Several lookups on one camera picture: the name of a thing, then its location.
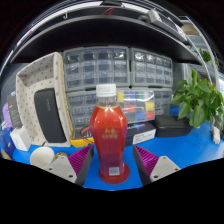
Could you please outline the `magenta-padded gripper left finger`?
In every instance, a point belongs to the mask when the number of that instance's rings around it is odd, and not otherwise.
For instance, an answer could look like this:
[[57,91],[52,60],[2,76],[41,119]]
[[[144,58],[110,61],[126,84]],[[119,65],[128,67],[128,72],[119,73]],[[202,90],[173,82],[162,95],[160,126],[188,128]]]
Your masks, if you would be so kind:
[[83,186],[94,155],[94,147],[86,146],[70,156],[59,156],[45,168],[46,171]]

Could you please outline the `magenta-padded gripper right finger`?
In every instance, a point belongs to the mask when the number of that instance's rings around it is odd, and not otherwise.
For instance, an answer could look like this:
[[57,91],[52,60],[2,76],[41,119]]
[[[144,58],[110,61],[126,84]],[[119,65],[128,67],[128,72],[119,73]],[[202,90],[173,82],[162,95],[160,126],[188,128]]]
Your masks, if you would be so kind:
[[133,156],[143,186],[180,170],[167,156],[158,157],[138,145],[133,146]]

